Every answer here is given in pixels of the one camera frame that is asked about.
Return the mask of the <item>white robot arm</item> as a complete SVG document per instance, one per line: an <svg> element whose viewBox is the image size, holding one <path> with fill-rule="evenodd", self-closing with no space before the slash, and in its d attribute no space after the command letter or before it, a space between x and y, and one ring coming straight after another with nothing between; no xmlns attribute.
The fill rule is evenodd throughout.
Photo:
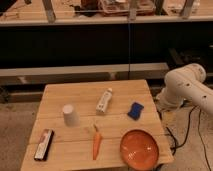
<svg viewBox="0 0 213 171"><path fill-rule="evenodd" d="M156 96L157 108L174 110L187 99L213 115L213 89L203 84L205 79L206 71L197 63L169 71L164 77L165 87Z"/></svg>

